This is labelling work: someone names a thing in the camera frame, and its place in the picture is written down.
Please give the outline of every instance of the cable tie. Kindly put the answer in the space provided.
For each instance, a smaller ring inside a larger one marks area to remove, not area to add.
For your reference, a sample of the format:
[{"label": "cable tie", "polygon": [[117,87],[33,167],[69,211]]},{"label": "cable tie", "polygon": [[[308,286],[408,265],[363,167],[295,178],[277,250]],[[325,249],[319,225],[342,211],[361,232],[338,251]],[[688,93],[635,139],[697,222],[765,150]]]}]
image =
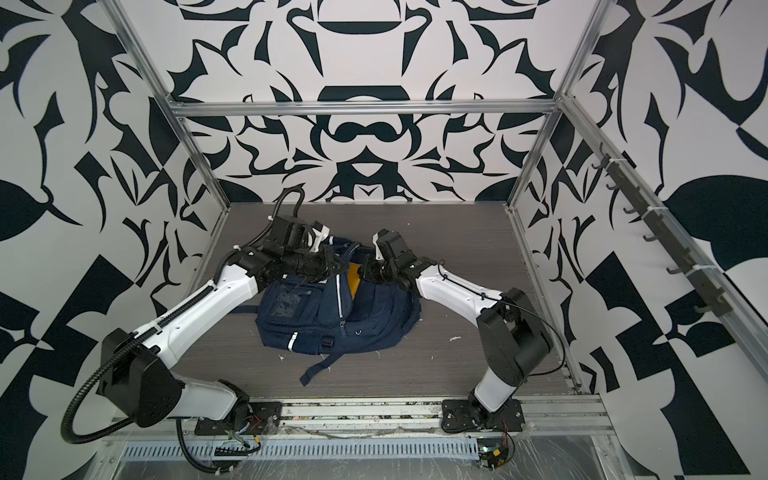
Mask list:
[{"label": "cable tie", "polygon": [[154,320],[152,320],[150,322],[147,322],[149,324],[149,328],[153,328],[154,327],[154,329],[157,330],[157,332],[155,332],[155,335],[157,335],[158,333],[163,331],[163,327],[160,326],[160,324],[157,322],[158,320],[162,320],[162,319],[163,319],[163,317],[161,316],[161,317],[158,317],[158,318],[156,318],[156,319],[154,319]]}]

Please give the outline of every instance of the metal vent grille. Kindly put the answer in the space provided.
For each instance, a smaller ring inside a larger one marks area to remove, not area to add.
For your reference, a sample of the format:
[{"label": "metal vent grille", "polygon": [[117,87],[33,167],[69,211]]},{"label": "metal vent grille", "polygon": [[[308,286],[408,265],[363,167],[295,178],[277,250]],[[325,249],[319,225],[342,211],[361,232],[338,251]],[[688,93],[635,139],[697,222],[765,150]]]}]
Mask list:
[{"label": "metal vent grille", "polygon": [[[262,448],[248,460],[344,460],[371,458],[460,458],[477,460],[476,439],[327,439],[263,440]],[[210,459],[214,445],[190,440],[187,447],[195,458]],[[124,462],[183,460],[175,441],[131,442]]]}]

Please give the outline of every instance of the yellow object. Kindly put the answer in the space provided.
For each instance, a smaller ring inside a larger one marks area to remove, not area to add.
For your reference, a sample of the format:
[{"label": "yellow object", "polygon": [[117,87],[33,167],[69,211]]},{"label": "yellow object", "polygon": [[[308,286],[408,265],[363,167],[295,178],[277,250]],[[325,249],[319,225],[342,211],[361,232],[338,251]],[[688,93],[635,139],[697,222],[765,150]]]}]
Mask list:
[{"label": "yellow object", "polygon": [[352,298],[355,298],[357,287],[360,286],[360,275],[357,274],[357,269],[360,268],[358,263],[349,264],[349,272],[346,274],[346,279],[349,281],[349,290],[352,292]]}]

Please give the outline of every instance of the navy blue backpack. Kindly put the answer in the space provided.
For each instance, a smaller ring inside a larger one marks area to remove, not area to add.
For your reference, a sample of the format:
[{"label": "navy blue backpack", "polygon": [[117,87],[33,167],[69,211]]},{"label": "navy blue backpack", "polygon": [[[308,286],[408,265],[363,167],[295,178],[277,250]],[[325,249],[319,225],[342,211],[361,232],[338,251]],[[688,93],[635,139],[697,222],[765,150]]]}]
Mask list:
[{"label": "navy blue backpack", "polygon": [[302,385],[345,353],[397,345],[421,313],[419,297],[395,283],[360,279],[353,300],[347,278],[349,263],[363,264],[375,250],[339,237],[324,243],[333,247],[347,269],[324,283],[305,283],[301,276],[272,282],[264,290],[256,318],[264,346],[327,355],[304,373]]}]

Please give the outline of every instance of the black hook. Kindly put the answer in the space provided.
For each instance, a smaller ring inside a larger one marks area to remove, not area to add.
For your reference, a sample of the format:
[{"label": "black hook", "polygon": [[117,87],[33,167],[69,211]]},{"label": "black hook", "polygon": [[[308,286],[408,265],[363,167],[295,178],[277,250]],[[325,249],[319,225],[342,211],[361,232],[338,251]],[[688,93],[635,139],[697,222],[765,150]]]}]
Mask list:
[{"label": "black hook", "polygon": [[597,165],[591,165],[591,166],[592,166],[592,168],[594,168],[595,170],[600,170],[601,168],[606,168],[606,167],[608,166],[608,162],[609,162],[610,160],[611,160],[611,159],[610,159],[610,158],[609,158],[607,155],[604,155],[604,156],[603,156],[603,159],[602,159],[602,160],[600,160],[600,163],[599,163],[599,164],[597,164]]}]

